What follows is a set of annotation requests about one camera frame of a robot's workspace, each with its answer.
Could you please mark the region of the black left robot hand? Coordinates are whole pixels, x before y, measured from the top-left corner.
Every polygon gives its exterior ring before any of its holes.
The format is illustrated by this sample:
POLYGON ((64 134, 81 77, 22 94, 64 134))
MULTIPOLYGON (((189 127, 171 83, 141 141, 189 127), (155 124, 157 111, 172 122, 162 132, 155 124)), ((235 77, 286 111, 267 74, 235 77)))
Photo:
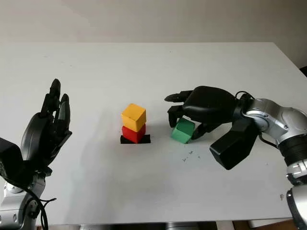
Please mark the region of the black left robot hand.
POLYGON ((45 95, 41 111, 34 114, 22 137, 22 158, 31 170, 50 176, 49 165, 72 135, 69 131, 71 110, 69 96, 60 96, 60 81, 54 79, 45 95))

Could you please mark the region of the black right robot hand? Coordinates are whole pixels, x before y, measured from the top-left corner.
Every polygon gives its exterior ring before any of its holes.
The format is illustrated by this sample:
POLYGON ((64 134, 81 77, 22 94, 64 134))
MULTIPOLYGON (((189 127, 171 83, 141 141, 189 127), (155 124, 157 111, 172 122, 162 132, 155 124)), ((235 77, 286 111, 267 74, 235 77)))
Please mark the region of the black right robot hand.
POLYGON ((194 90, 168 95, 165 101, 182 103, 171 106, 167 111, 171 127, 175 127, 177 120, 183 116, 199 122, 193 131, 192 140, 210 133, 222 124, 232 122, 238 104, 238 99, 231 93, 209 86, 198 86, 194 90))

